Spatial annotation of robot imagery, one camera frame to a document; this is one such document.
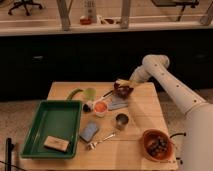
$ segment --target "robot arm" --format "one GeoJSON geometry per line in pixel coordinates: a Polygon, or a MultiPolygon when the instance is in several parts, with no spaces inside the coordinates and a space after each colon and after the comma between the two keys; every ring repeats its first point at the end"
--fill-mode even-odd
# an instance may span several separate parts
{"type": "Polygon", "coordinates": [[[187,115],[180,170],[213,170],[213,105],[170,74],[166,70],[168,66],[167,56],[147,55],[130,80],[146,82],[151,76],[155,77],[182,113],[187,115]]]}

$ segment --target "green tray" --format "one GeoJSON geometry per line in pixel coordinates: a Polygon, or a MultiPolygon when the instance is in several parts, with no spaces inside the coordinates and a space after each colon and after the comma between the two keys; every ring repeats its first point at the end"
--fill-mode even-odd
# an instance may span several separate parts
{"type": "Polygon", "coordinates": [[[22,158],[62,158],[75,156],[82,103],[77,100],[41,101],[27,134],[22,158]],[[44,147],[48,135],[70,141],[67,152],[44,147]]]}

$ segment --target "wooden table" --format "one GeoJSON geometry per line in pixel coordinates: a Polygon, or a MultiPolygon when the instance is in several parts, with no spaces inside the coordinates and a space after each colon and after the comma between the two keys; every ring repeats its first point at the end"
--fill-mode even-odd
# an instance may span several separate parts
{"type": "MultiPolygon", "coordinates": [[[[111,82],[54,82],[48,95],[49,100],[64,100],[75,88],[95,88],[96,98],[101,97],[113,88],[111,82]]],[[[83,93],[74,99],[82,100],[83,93]]],[[[160,129],[168,133],[157,93],[153,83],[137,86],[128,99],[127,108],[108,112],[99,118],[94,113],[81,115],[81,131],[89,121],[100,124],[100,131],[93,140],[98,140],[114,130],[114,120],[118,113],[129,116],[129,123],[124,131],[97,146],[96,149],[85,150],[85,142],[79,139],[77,152],[73,159],[31,160],[20,159],[20,166],[26,170],[176,170],[175,156],[169,163],[157,163],[147,160],[141,153],[139,139],[142,133],[150,128],[160,129]]]]}

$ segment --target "food item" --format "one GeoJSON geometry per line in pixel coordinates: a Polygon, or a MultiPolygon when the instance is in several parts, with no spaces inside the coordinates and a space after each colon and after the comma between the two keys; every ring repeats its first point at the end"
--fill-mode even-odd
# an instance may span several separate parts
{"type": "Polygon", "coordinates": [[[61,138],[47,136],[44,146],[58,151],[66,152],[70,142],[61,138]]]}
{"type": "Polygon", "coordinates": [[[132,93],[133,86],[134,83],[131,81],[118,79],[114,83],[115,94],[122,99],[126,99],[132,93]]]}
{"type": "Polygon", "coordinates": [[[167,140],[161,136],[158,136],[148,145],[147,151],[152,157],[160,157],[165,155],[167,148],[168,148],[167,140]]]}
{"type": "Polygon", "coordinates": [[[96,112],[104,112],[107,109],[107,105],[103,103],[102,101],[97,102],[94,106],[94,110],[96,112]]]}
{"type": "Polygon", "coordinates": [[[104,101],[97,101],[93,106],[95,114],[99,117],[104,117],[105,113],[108,111],[108,106],[104,101]]]}
{"type": "Polygon", "coordinates": [[[69,96],[67,97],[67,100],[72,100],[73,96],[74,96],[75,94],[77,94],[78,92],[81,92],[81,91],[83,91],[83,90],[80,89],[80,88],[74,89],[74,90],[69,94],[69,96]]]}

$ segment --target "terracotta pot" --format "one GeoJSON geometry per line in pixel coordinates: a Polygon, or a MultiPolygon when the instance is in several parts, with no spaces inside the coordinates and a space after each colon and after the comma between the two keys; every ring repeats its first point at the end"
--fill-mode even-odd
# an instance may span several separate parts
{"type": "Polygon", "coordinates": [[[172,156],[173,143],[170,138],[160,130],[146,130],[139,142],[142,148],[142,154],[148,160],[165,162],[172,156]]]}

